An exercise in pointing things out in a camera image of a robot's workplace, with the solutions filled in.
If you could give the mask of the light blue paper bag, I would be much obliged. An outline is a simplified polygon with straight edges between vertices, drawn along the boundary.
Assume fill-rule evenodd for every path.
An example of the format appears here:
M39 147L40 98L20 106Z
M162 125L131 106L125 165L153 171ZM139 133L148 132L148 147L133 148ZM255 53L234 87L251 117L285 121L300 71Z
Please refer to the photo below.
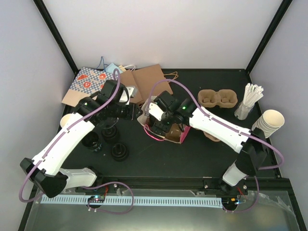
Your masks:
M96 67L96 69L101 69L106 73L112 74L114 70L118 70L120 73L123 73L123 71L120 69L120 67L116 66L114 63L106 64L104 61L104 57L101 56L100 63Z

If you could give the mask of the pink cakes paper bag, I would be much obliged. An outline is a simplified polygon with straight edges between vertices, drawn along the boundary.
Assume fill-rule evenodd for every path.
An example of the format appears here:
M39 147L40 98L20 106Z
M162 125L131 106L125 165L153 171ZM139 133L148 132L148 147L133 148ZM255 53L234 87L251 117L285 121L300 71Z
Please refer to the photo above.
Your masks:
M142 115L137 118L137 121L142 125L148 136L157 141L170 141L177 144L182 144L187 137L190 127L186 125L173 124L168 132L164 132L159 128L154 127L154 117L146 116L146 106L148 99L141 107Z

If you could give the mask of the cream paper bag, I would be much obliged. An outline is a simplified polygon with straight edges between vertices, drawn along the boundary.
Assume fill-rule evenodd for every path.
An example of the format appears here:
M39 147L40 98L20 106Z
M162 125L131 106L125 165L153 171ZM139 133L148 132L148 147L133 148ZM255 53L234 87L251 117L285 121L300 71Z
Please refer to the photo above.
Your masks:
M126 72L127 70L134 71L136 69L136 65L133 65L133 64L126 65L126 66L120 65L118 68L123 72Z

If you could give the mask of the blue checkered paper bag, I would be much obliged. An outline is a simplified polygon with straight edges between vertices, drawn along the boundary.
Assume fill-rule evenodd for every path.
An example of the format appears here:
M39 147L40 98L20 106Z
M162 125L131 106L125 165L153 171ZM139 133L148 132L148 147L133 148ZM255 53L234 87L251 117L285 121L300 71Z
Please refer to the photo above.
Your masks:
M114 77L105 71L83 67L62 99L62 103L75 107L81 99L101 91L107 80L117 80L117 77L118 74Z

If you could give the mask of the pulp cup carrier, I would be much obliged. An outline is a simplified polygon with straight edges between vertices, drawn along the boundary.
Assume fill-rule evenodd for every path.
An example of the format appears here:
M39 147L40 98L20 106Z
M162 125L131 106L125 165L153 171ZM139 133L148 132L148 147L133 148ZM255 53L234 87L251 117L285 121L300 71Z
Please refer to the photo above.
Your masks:
M205 135L208 139L210 139L210 140L212 140L212 141L214 141L214 142L220 142L220 139L214 137L213 135L211 135L211 134L209 134L209 133L207 133L207 132L205 132L205 131L204 131L203 133L204 133L204 135Z
M230 89L201 90L198 92L198 102L204 108L213 108L219 106L220 108L233 108L237 102L237 94Z

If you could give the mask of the paper cup stack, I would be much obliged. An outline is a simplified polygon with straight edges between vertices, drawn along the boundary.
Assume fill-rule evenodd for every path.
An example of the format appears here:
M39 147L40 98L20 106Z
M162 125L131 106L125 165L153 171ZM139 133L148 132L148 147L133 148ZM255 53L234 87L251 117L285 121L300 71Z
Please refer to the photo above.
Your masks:
M265 138L269 138L285 123L284 116L276 110L269 109L253 124L252 130L259 128L264 132Z
M71 117L72 114L66 114L64 115L62 118L61 118L61 121L60 121L60 127L61 128L64 128L67 126L69 120L70 120L70 117Z

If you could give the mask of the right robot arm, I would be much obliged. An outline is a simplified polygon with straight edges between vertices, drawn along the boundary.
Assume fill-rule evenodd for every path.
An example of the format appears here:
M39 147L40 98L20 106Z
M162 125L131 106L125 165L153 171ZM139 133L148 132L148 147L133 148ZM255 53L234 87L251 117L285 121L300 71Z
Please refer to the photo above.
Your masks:
M243 178L254 176L269 152L262 130L252 131L232 124L190 98L180 102L164 91L146 103L145 111L150 117L149 127L157 135L166 135L172 125L186 125L217 138L238 154L219 181L224 194L234 191Z

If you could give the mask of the middle black lid stack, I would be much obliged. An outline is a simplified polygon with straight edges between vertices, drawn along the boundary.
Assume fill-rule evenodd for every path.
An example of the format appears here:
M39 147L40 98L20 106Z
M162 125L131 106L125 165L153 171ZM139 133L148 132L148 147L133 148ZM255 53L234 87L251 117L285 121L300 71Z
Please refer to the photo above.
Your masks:
M116 126L110 128L103 128L101 131L104 141L108 144L117 143L119 140L119 131Z

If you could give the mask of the left black frame post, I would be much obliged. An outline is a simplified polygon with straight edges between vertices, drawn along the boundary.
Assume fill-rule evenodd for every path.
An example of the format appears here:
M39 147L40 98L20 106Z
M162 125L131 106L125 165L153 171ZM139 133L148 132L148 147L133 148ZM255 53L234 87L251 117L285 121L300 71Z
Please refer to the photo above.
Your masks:
M65 57L68 65L70 66L71 70L73 71L74 75L76 75L79 71L77 65L75 64L75 61L72 57L72 55L69 52L69 49L67 48L55 22L52 19L52 16L50 15L45 3L43 0L33 0L36 8L38 9L39 13L41 14L45 24L47 25L48 29L50 30L53 38L55 39L58 47L60 48L63 56Z

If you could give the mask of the black frame post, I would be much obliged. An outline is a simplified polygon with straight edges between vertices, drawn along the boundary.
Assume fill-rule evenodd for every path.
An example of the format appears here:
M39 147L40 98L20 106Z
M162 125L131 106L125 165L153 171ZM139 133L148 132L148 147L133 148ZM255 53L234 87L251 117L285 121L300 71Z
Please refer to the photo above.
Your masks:
M255 65L257 64L259 58L261 57L264 49L266 48L267 44L269 43L271 37L273 36L275 30L277 29L278 25L280 24L281 20L283 19L285 13L287 12L288 8L290 7L293 0L283 0L279 5L273 19L271 20L266 32L264 33L257 49L255 50L250 62L248 63L245 71L248 74L251 74L252 70L254 69Z
M69 49L67 48L55 22L52 19L52 16L50 15L45 3L43 0L33 0L36 8L38 9L39 13L41 14L45 24L47 25L48 29L50 30L53 38L55 39L58 47L60 48L63 56L65 57L68 65L70 66L71 70L73 71L74 75L76 75L79 71L77 65L75 64L75 61L72 57L72 55L69 52Z

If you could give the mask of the black lid stack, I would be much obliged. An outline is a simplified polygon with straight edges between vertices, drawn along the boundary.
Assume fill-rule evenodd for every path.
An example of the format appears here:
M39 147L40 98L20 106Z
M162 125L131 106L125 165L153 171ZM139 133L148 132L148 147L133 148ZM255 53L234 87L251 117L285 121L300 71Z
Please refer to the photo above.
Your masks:
M121 162L128 158L128 148L123 143L116 143L111 148L111 156L114 160Z
M119 140L119 131L116 126L110 128L103 128L101 131L104 141L108 144L117 143Z

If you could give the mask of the right paper cup stack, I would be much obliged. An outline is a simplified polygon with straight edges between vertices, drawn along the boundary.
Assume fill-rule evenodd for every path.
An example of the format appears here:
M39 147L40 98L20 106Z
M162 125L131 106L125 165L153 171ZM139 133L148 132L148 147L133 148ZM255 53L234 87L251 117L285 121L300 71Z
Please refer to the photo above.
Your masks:
M285 123L284 116L276 110L269 109L253 124L252 130L259 128L264 132L265 138L269 138Z

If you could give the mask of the brown kraft paper bag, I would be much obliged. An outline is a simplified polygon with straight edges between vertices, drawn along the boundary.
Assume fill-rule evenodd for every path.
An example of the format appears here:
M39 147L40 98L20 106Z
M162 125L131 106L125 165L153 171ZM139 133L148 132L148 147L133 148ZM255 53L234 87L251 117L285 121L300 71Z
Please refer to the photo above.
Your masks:
M144 103L151 92L155 83L166 79L159 64L144 67L135 71L123 72L120 74L120 82L125 86L135 86L138 90L132 103Z

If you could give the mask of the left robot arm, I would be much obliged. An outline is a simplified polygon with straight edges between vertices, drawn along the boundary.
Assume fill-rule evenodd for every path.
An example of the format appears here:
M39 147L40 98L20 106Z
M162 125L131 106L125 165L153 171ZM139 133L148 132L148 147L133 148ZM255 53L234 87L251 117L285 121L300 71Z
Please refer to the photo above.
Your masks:
M130 102L137 89L116 80L105 82L100 91L81 99L64 127L52 141L33 158L24 158L20 167L47 197L63 190L88 187L92 192L103 188L103 179L91 168L63 169L62 164L81 140L108 118L137 119L142 111Z

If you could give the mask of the left paper cup stack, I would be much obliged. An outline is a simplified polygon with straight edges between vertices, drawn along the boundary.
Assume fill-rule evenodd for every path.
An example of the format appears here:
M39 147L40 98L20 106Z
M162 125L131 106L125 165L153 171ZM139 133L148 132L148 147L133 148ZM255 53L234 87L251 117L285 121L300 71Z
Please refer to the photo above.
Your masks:
M61 118L61 121L60 121L60 127L61 128L64 128L67 126L69 120L70 120L70 117L71 117L72 114L66 114L64 115L62 118Z

